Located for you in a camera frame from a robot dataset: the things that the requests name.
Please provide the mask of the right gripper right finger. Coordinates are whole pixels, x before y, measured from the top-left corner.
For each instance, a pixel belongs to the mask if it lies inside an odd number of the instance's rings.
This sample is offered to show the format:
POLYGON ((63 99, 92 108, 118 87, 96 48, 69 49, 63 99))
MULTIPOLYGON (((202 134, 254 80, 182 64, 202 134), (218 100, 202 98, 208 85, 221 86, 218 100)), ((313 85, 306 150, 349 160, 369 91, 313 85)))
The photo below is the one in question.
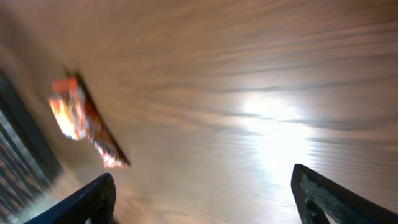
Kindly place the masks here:
POLYGON ((397 223, 397 214, 295 164, 291 189, 302 223, 397 223))

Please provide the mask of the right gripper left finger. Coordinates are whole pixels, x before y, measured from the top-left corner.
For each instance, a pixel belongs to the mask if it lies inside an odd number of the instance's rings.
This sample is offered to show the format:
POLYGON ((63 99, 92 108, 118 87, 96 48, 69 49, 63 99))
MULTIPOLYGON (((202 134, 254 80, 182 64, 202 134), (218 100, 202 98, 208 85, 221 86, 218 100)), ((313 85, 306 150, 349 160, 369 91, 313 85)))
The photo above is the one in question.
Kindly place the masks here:
POLYGON ((26 224, 110 224, 116 203, 116 186, 104 173, 26 224))

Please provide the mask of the orange Top chocolate bar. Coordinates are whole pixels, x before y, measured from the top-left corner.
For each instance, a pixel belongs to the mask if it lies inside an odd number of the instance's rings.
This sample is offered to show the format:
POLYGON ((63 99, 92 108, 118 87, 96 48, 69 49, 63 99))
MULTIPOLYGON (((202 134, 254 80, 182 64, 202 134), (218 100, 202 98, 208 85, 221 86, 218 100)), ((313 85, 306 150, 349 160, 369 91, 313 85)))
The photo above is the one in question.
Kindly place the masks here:
POLYGON ((123 153, 123 150, 99 114, 83 77, 79 73, 76 73, 74 77, 76 78, 80 90, 85 95, 84 111, 86 124, 88 125, 88 139, 98 150, 104 167, 107 169, 130 167, 131 163, 129 159, 125 153, 123 153))

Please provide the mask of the small orange tissue pack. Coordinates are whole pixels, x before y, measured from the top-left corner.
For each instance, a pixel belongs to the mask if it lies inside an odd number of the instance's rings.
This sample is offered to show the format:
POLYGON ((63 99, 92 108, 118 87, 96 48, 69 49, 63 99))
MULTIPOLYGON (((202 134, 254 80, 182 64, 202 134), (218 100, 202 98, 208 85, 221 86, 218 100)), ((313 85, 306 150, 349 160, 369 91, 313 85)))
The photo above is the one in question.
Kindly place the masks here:
POLYGON ((53 95, 48 99, 61 132, 74 141, 86 137, 83 93, 78 80, 70 77, 52 84, 53 95))

